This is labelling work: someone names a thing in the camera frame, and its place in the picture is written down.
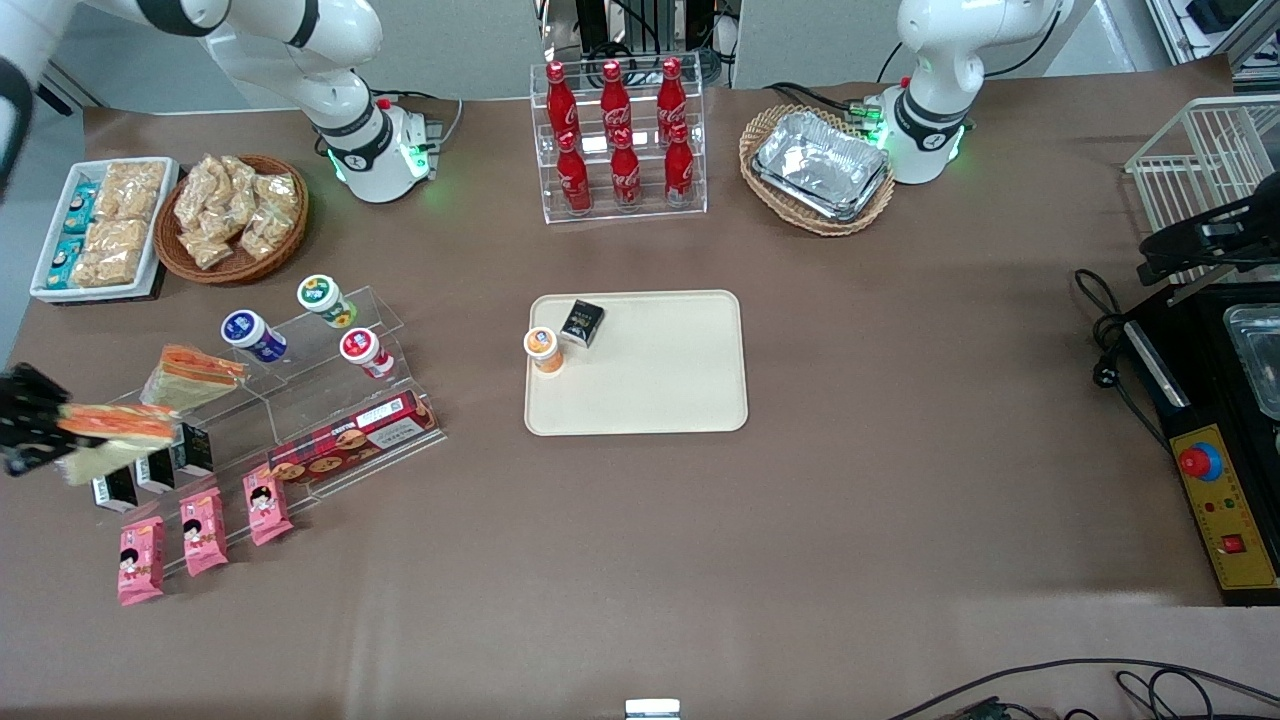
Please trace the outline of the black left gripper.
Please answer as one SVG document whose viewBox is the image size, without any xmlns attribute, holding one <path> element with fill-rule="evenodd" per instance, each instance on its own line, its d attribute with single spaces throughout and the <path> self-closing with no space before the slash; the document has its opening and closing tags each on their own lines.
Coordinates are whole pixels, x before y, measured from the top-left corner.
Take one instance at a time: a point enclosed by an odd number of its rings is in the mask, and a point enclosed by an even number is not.
<svg viewBox="0 0 1280 720">
<path fill-rule="evenodd" d="M 1277 263 L 1277 202 L 1248 197 L 1201 213 L 1155 232 L 1139 245 L 1137 268 L 1143 286 L 1153 286 L 1198 266 L 1252 270 Z"/>
</svg>

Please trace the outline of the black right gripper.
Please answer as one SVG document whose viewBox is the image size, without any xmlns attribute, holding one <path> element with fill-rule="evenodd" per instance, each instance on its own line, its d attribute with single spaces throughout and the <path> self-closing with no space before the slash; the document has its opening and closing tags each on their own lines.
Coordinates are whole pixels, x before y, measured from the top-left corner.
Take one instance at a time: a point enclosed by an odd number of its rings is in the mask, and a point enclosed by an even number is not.
<svg viewBox="0 0 1280 720">
<path fill-rule="evenodd" d="M 17 386 L 9 372 L 1 374 L 1 454 L 9 477 L 23 477 L 77 450 L 77 436 L 64 430 L 36 430 L 18 439 L 23 421 L 59 421 L 70 392 L 28 363 L 18 364 Z"/>
</svg>

